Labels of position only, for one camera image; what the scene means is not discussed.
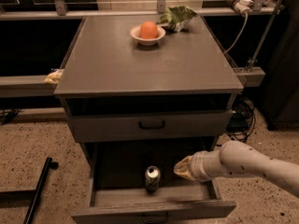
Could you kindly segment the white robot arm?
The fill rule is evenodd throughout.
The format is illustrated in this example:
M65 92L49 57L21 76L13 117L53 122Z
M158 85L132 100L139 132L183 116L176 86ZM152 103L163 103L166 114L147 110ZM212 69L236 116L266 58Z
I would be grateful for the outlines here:
M298 164L268 157L239 141L228 141L219 149L187 156L174 166L174 173L199 182L216 177L259 176L299 197Z

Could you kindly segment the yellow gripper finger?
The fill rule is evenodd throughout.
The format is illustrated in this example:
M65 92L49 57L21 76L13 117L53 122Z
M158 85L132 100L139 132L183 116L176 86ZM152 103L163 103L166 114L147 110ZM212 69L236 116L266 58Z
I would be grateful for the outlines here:
M181 161L179 161L175 166L174 170L176 172L185 172L189 169L189 162L192 160L192 156L187 156Z
M195 181L196 177L189 171L180 171L180 170L175 170L174 173L186 180L190 180L190 181Z

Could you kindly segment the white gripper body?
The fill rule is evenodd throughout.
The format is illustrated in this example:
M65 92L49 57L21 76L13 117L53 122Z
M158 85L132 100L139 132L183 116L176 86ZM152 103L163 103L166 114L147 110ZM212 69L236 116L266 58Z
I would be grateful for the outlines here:
M206 151L196 152L192 155L191 160L189 161L189 169L192 176L200 182L211 180L211 177L207 174L204 166L205 155Z

